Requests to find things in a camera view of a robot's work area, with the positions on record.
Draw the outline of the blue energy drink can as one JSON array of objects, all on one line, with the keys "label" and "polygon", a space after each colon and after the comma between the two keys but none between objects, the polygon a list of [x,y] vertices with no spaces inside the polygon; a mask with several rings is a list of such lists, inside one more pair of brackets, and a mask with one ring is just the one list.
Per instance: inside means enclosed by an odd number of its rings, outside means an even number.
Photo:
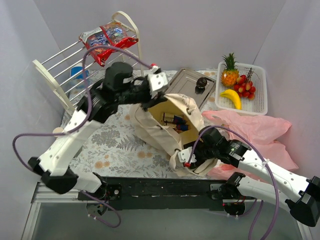
[{"label": "blue energy drink can", "polygon": [[173,123],[177,124],[177,125],[185,125],[187,123],[187,121],[184,120],[183,117],[175,115],[173,117]]}]

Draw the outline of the beige canvas tote bag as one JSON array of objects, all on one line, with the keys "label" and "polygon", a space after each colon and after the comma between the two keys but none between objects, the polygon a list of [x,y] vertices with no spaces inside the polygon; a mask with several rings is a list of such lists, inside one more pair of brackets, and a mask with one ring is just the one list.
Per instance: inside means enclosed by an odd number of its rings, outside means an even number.
[{"label": "beige canvas tote bag", "polygon": [[[194,142],[198,138],[199,131],[205,127],[201,111],[195,100],[184,94],[169,93],[164,97],[166,101],[146,111],[140,103],[130,107],[129,116],[135,135],[150,146],[170,155],[169,166],[179,177],[205,176],[216,166],[218,162],[216,158],[205,160],[192,170],[184,167],[178,157],[178,152],[183,150],[184,145]],[[162,121],[164,113],[182,116],[189,129],[177,133],[172,127],[166,126]]]}]

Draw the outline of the cream metal shoe rack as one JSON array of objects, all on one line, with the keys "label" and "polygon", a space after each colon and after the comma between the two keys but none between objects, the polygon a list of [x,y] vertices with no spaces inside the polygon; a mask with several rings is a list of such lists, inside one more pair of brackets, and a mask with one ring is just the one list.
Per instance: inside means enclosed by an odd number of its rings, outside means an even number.
[{"label": "cream metal shoe rack", "polygon": [[[77,64],[82,64],[83,54],[86,51],[85,45],[81,40],[60,50],[58,53],[46,60],[33,60],[33,66],[43,76],[45,82],[58,98],[59,103],[65,110],[65,113],[72,115],[76,104],[84,94],[84,81],[78,83],[71,82],[70,70]],[[144,66],[137,62],[132,56],[139,59],[142,58],[141,43],[133,45],[130,49],[125,50],[129,55],[122,52],[112,53],[106,60],[104,66],[100,66],[95,60],[88,56],[85,64],[85,70],[88,71],[88,82],[93,85],[96,81],[103,78],[105,68],[111,66],[115,62],[124,62],[131,64],[134,76],[144,75]]]}]

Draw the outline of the pink plastic grocery bag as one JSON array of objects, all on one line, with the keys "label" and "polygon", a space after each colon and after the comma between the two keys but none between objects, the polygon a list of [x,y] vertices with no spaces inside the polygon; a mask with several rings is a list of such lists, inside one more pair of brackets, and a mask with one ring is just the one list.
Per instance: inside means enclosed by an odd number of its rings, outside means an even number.
[{"label": "pink plastic grocery bag", "polygon": [[[289,121],[266,115],[241,116],[230,110],[204,111],[202,116],[206,127],[213,125],[227,127],[253,144],[264,158],[291,172],[299,169],[287,152],[285,145],[278,141],[278,138],[292,126]],[[201,167],[204,170],[198,175],[216,180],[227,180],[234,172],[240,172],[252,179],[260,180],[254,174],[224,164],[220,160],[215,163],[213,165],[213,162],[206,169]]]}]

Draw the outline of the red snack bag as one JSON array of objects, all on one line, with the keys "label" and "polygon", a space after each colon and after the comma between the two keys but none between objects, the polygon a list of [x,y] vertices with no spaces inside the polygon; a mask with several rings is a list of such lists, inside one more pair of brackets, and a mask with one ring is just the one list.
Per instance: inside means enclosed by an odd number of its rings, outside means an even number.
[{"label": "red snack bag", "polygon": [[[91,31],[83,32],[79,36],[79,40],[83,42],[87,50],[92,47],[102,45],[110,45],[121,49],[127,49],[139,41],[136,37],[128,36],[126,30],[116,22],[101,25]],[[93,50],[90,55],[96,63],[101,67],[104,67],[106,60],[115,52],[116,51],[113,49],[100,47]]]}]

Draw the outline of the toy banana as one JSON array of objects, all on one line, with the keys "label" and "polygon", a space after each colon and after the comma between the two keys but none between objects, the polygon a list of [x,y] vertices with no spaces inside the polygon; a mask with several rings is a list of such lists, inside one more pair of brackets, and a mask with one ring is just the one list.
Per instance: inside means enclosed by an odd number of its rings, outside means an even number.
[{"label": "toy banana", "polygon": [[242,102],[236,91],[232,89],[227,89],[220,93],[220,97],[224,97],[231,100],[237,110],[242,109]]}]

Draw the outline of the dark purple toy plum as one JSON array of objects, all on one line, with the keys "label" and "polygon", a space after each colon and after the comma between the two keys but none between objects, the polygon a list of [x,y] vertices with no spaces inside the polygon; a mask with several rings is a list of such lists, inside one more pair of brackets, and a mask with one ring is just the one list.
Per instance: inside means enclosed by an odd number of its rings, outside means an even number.
[{"label": "dark purple toy plum", "polygon": [[198,89],[204,89],[207,85],[207,79],[205,77],[200,77],[197,81],[196,81],[196,87]]}]

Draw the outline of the red toy fruit with stem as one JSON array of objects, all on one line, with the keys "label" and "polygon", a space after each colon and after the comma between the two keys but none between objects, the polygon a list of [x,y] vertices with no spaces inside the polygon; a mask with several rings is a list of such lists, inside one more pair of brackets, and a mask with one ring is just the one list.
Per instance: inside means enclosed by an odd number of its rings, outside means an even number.
[{"label": "red toy fruit with stem", "polygon": [[243,74],[236,79],[233,89],[237,92],[240,98],[247,98],[251,101],[255,98],[256,87],[252,81],[254,71],[249,69],[247,74]]}]

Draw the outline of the toy pineapple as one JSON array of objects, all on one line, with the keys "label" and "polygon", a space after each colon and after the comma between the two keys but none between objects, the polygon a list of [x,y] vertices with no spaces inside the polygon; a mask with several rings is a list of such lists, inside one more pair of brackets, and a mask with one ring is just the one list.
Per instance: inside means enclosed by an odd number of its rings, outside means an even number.
[{"label": "toy pineapple", "polygon": [[233,87],[239,77],[239,70],[236,68],[235,54],[229,53],[223,57],[224,69],[221,74],[221,83],[225,87]]}]

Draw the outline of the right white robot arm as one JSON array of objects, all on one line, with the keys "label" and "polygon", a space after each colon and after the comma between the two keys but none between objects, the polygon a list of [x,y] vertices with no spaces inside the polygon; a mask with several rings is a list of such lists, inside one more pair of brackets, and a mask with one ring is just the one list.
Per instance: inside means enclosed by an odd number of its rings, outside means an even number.
[{"label": "right white robot arm", "polygon": [[227,140],[217,125],[204,127],[199,132],[191,153],[205,159],[218,158],[223,163],[252,173],[274,187],[275,203],[280,203],[280,193],[286,196],[285,204],[293,218],[315,227],[320,218],[320,179],[294,174],[270,160],[240,134],[238,140]]}]

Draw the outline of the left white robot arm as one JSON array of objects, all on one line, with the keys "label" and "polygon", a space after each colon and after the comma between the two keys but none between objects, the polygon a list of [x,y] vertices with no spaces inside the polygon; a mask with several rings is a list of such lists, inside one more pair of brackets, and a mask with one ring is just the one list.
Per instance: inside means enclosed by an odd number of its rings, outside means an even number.
[{"label": "left white robot arm", "polygon": [[107,194],[104,178],[94,172],[71,170],[70,162],[120,105],[141,104],[147,110],[166,101],[164,91],[168,85],[166,74],[156,65],[148,75],[133,77],[131,65],[113,63],[105,70],[104,78],[95,82],[78,102],[62,135],[40,157],[30,158],[29,166],[46,187],[58,194],[75,189],[88,192],[95,200],[103,199]]}]

